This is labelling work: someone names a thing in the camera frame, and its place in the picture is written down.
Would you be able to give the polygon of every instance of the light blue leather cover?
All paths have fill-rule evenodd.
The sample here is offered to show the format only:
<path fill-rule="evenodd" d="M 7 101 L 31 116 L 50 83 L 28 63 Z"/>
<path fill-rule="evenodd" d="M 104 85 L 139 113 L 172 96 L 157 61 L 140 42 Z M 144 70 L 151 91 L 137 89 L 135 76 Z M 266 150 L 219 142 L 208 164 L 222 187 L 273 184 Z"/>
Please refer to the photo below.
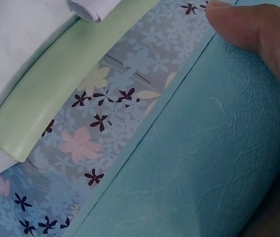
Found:
<path fill-rule="evenodd" d="M 233 237 L 248 221 L 280 170 L 280 83 L 259 57 L 213 35 L 66 236 Z"/>

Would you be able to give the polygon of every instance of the pale green plastic strip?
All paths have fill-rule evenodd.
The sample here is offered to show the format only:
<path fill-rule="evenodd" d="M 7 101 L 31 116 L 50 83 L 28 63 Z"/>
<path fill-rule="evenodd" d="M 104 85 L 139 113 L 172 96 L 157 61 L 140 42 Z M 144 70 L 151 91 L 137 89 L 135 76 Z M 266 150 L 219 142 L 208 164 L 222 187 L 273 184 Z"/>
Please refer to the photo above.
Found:
<path fill-rule="evenodd" d="M 24 162 L 59 109 L 110 48 L 159 0 L 123 0 L 99 24 L 79 20 L 29 69 L 0 107 L 0 148 Z"/>

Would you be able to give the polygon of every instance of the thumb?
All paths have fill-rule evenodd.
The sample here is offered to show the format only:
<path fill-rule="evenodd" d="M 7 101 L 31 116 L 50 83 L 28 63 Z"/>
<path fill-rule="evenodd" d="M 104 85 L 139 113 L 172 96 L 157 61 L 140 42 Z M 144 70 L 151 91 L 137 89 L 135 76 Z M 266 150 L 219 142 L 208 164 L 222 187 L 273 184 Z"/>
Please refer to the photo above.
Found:
<path fill-rule="evenodd" d="M 275 5 L 231 6 L 212 1 L 206 15 L 228 42 L 258 53 L 280 79 L 280 8 Z"/>

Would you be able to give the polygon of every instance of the floral patterned paper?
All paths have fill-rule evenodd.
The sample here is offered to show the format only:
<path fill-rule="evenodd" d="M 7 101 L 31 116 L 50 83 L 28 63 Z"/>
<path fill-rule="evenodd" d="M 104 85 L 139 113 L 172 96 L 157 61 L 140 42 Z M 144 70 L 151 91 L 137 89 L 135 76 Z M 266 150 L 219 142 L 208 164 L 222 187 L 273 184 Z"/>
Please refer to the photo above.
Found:
<path fill-rule="evenodd" d="M 208 1 L 161 0 L 0 174 L 0 237 L 62 236 L 209 28 Z"/>

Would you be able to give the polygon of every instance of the rolled white paper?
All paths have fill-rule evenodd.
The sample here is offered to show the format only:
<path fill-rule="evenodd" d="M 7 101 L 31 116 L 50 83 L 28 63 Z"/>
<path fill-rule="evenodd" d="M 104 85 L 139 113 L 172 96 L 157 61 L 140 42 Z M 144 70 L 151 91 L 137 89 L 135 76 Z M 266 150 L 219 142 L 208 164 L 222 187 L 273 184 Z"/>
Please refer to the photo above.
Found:
<path fill-rule="evenodd" d="M 69 7 L 88 22 L 101 22 L 121 0 L 70 0 Z"/>

